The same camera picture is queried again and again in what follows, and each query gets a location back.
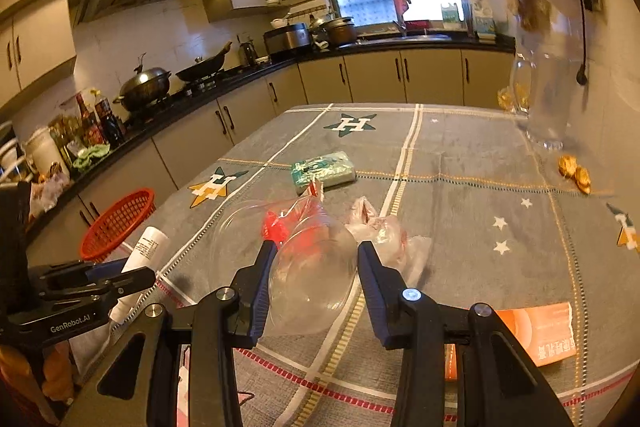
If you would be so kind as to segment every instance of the plastic basket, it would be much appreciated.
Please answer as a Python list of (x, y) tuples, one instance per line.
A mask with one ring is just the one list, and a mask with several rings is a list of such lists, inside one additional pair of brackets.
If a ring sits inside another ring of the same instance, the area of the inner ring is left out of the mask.
[(155, 211), (151, 188), (140, 188), (125, 196), (101, 214), (84, 234), (80, 257), (84, 261), (101, 263)]

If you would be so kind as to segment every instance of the white tile wall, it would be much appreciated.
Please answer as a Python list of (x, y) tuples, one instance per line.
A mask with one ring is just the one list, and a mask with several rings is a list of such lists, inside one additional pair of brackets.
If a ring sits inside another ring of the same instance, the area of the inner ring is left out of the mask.
[(572, 133), (603, 161), (628, 212), (640, 220), (640, 11), (602, 0), (588, 14), (588, 88), (575, 93)]
[[(264, 55), (262, 34), (271, 29), (270, 20), (270, 16), (260, 15), (210, 24), (202, 0), (167, 0), (80, 24), (74, 28), (78, 52), (74, 74), (14, 114), (15, 132), (27, 140), (36, 128), (60, 113), (60, 103), (79, 90), (86, 102), (93, 103), (92, 87), (113, 100), (121, 85), (135, 74), (133, 69), (143, 53), (145, 68), (159, 66), (175, 73), (191, 66), (195, 57), (216, 54), (231, 40), (234, 45), (224, 66), (228, 69), (239, 64), (239, 34), (241, 38), (250, 36), (258, 55)], [(182, 85), (172, 75), (170, 92)], [(111, 106), (123, 120), (128, 117), (122, 106)]]

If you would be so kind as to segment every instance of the gray tablecloth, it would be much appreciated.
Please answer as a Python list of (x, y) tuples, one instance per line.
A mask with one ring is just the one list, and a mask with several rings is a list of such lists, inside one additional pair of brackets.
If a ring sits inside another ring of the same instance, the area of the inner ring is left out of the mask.
[[(294, 198), (288, 166), (342, 150), (358, 177), (325, 192), (326, 210), (344, 220), (353, 201), (366, 196), (396, 214), (409, 236), (431, 237), (418, 287), (437, 302), (485, 301), (495, 309), (571, 304), (577, 355), (542, 371), (574, 423), (595, 426), (640, 357), (640, 256), (616, 244), (621, 223), (607, 203), (623, 205), (606, 172), (580, 152), (594, 190), (580, 194), (558, 175), (558, 154), (529, 144), (521, 124), (501, 112), (427, 105), (287, 111), (189, 184), (215, 172), (235, 177), (218, 197), (191, 208), (194, 190), (183, 187), (134, 233), (131, 242), (153, 225), (171, 240), (159, 282), (137, 311), (155, 301), (174, 309), (228, 284), (252, 261), (247, 245), (257, 239), (237, 236), (237, 255), (212, 259), (214, 230), (229, 209)], [(507, 226), (494, 227), (495, 217)], [(494, 248), (503, 242), (509, 250), (502, 255)], [(112, 340), (121, 331), (113, 329)], [(264, 338), (252, 352), (236, 352), (238, 389), (255, 394), (241, 408), (244, 425), (389, 425), (400, 360), (400, 351), (387, 352), (376, 340), (356, 284), (331, 329)], [(446, 413), (446, 422), (455, 421), (453, 385)]]

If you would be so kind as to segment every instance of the red stripe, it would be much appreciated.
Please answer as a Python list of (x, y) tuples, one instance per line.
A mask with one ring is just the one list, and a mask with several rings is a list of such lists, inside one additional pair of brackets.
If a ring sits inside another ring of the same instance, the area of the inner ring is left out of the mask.
[[(334, 398), (346, 403), (350, 403), (352, 405), (356, 405), (358, 407), (363, 407), (364, 409), (369, 409), (369, 410), (373, 410), (376, 412), (383, 412), (386, 414), (393, 414), (394, 413), (394, 408), (393, 407), (389, 407), (386, 405), (380, 405), (377, 403), (371, 403), (371, 402), (367, 402), (364, 400), (360, 400), (358, 398), (354, 398), (353, 396), (349, 396), (347, 394), (343, 394), (343, 393), (338, 393), (337, 391), (331, 391), (330, 389), (327, 389), (326, 387), (323, 387), (321, 385), (318, 385), (316, 383), (313, 382), (309, 382), (307, 380), (304, 380), (303, 378), (297, 377), (296, 375), (294, 375), (293, 373), (287, 371), (286, 369), (283, 369), (281, 367), (278, 367), (276, 365), (274, 365), (271, 362), (267, 362), (267, 360), (263, 359), (262, 357), (256, 355), (255, 353), (253, 353), (252, 351), (249, 351), (248, 349), (238, 349), (238, 351), (240, 353), (242, 353), (244, 356), (246, 356), (247, 358), (251, 359), (251, 360), (255, 360), (255, 362), (260, 363), (260, 365), (263, 365), (265, 367), (268, 367), (268, 369), (270, 369), (271, 371), (273, 371), (274, 373), (276, 373), (277, 375), (280, 375), (281, 377), (286, 378), (287, 380), (291, 380), (294, 383), (297, 383), (299, 385), (302, 385), (303, 387), (307, 387), (309, 389), (311, 389), (312, 391), (316, 391), (318, 393), (323, 394), (324, 396), (328, 396), (330, 398)], [(599, 388), (596, 389), (595, 391), (591, 391), (590, 393), (584, 394), (582, 396), (577, 396), (575, 398), (572, 398), (571, 400), (567, 400), (564, 401), (562, 403), (562, 405), (564, 407), (570, 407), (572, 405), (575, 405), (577, 403), (580, 402), (585, 402), (591, 398), (594, 398), (596, 396), (599, 396), (603, 393), (606, 393), (607, 391), (610, 391), (611, 389), (613, 389), (614, 387), (619, 386), (621, 383), (623, 383), (626, 380), (629, 380), (631, 378), (631, 376), (633, 375), (633, 372), (629, 373), (628, 375), (618, 378), (617, 380)], [(458, 421), (458, 417), (455, 414), (446, 414), (444, 416), (444, 421), (445, 422), (457, 422)]]

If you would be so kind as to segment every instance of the orange packaging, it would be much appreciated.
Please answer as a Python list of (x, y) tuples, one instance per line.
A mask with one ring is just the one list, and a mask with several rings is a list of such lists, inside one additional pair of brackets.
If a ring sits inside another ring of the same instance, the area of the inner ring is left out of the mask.
[[(538, 367), (575, 355), (571, 304), (562, 302), (535, 308), (498, 311), (497, 314)], [(456, 350), (447, 344), (446, 380), (456, 380)]]

